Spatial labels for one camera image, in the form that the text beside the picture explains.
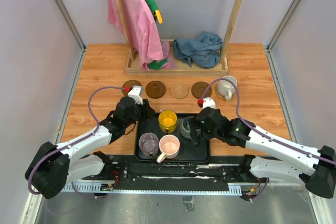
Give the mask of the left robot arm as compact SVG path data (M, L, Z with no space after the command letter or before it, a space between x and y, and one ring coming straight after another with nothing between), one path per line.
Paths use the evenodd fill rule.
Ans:
M108 179L112 166L92 151L124 136L130 125L149 121L154 113L147 99L136 103L131 97L122 97L116 108L89 132L57 145L42 144L24 175L29 192L51 199L67 184L84 177Z

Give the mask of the grey mug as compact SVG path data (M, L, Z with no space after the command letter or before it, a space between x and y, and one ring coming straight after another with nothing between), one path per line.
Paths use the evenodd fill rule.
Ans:
M189 119L195 119L195 118L196 118L195 116L187 116L186 118L183 119L180 125L181 134L189 140L191 140ZM198 141L199 141L199 135L201 133L201 129L199 127L197 130L197 133L198 133Z

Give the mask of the white cup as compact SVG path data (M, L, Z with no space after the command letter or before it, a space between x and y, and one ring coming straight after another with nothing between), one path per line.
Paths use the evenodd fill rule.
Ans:
M226 100L231 100L233 95L236 93L236 90L232 83L237 86L236 78L232 76L224 76L224 79L218 82L218 92L225 97Z

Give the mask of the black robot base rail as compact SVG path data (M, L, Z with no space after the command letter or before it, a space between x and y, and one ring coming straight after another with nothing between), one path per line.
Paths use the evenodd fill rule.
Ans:
M242 156L212 156L203 164L141 162L117 156L108 178L86 177L64 192L107 194L230 195L257 194L266 179L242 175Z

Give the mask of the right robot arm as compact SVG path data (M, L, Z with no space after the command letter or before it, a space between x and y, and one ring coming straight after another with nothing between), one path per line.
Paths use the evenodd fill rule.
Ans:
M229 120L219 109L204 108L189 121L191 136L217 138L230 146L269 154L273 159L247 155L238 168L244 182L273 178L304 185L311 193L331 199L335 191L335 150L308 147L273 135L241 116Z

